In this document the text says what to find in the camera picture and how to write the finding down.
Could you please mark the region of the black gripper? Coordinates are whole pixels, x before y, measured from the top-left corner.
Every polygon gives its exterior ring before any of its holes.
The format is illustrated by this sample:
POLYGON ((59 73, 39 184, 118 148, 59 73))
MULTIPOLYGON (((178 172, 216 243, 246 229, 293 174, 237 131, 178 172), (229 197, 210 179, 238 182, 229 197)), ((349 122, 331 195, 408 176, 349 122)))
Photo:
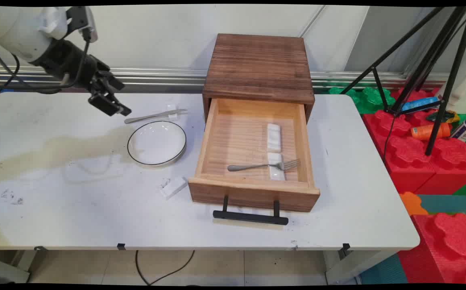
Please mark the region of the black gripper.
MULTIPOLYGON (((41 57, 36 59, 36 66, 43 68, 48 74, 59 80, 69 74, 69 84, 75 80, 80 62, 83 57, 83 50, 75 46, 68 40, 52 40, 47 50, 41 57)), ((93 55, 86 55, 80 77, 74 84, 77 88, 93 88, 100 92, 120 91, 125 87, 119 79, 111 72, 111 68, 93 55)), ((115 98, 114 94, 92 93, 89 104, 96 107, 108 116, 122 114, 128 116, 132 110, 123 105, 115 98)))

